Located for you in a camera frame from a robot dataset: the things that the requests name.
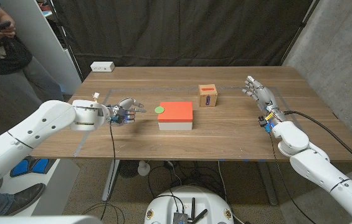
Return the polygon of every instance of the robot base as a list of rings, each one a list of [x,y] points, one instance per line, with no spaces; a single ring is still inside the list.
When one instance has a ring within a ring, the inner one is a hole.
[[[234,223],[230,206],[223,198],[210,190],[194,185],[184,185],[173,188],[172,192],[174,196],[180,198],[183,202],[184,213],[188,214],[188,218],[191,218],[193,198],[195,198],[195,217],[203,210],[207,209],[207,213],[196,222],[197,224]],[[171,192],[167,190],[160,195],[171,195]],[[179,213],[182,213],[181,202],[178,199],[176,199],[176,202]],[[177,208],[173,197],[156,198],[150,203],[146,210],[144,224],[173,223],[176,210]]]

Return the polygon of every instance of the small cardboard box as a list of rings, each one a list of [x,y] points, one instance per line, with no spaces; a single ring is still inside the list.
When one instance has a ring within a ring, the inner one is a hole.
[[[199,106],[215,106],[217,100],[217,90],[214,84],[198,85]]]

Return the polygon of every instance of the wooden table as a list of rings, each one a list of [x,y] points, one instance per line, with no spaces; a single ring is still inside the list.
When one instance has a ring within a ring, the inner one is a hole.
[[[113,128],[117,159],[273,161],[269,135],[258,124],[262,115],[255,101],[243,94],[247,75],[269,87],[283,111],[305,113],[335,132],[352,148],[352,134],[292,67],[117,67],[112,73],[92,72],[73,100],[116,104],[126,97],[145,105],[136,123]],[[214,108],[198,105],[199,84],[216,84]],[[154,109],[162,101],[192,101],[192,131],[160,131]],[[322,148],[333,162],[352,162],[352,155],[315,123],[288,116]],[[61,130],[32,153],[34,157],[113,158],[109,125],[83,133]],[[277,159],[287,158],[276,148]]]

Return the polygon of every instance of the cardboard box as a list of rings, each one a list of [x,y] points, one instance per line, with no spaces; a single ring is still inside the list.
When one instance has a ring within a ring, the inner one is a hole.
[[[217,90],[214,84],[198,85],[199,106],[215,106],[217,100]]]
[[[192,102],[161,102],[163,113],[158,114],[159,130],[192,130]]]

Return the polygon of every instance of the blue object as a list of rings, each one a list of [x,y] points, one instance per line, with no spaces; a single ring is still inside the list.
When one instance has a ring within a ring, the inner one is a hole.
[[[29,172],[29,161],[24,159],[20,163],[18,163],[18,165],[15,166],[15,168],[13,168],[11,172],[11,176],[15,177],[17,175],[22,175],[28,172]]]
[[[47,166],[47,164],[49,163],[48,159],[39,159],[33,166],[32,168],[32,172],[36,172],[36,173],[44,173],[45,167]]]
[[[270,133],[270,126],[267,124],[266,126],[264,126],[264,129],[267,133]]]

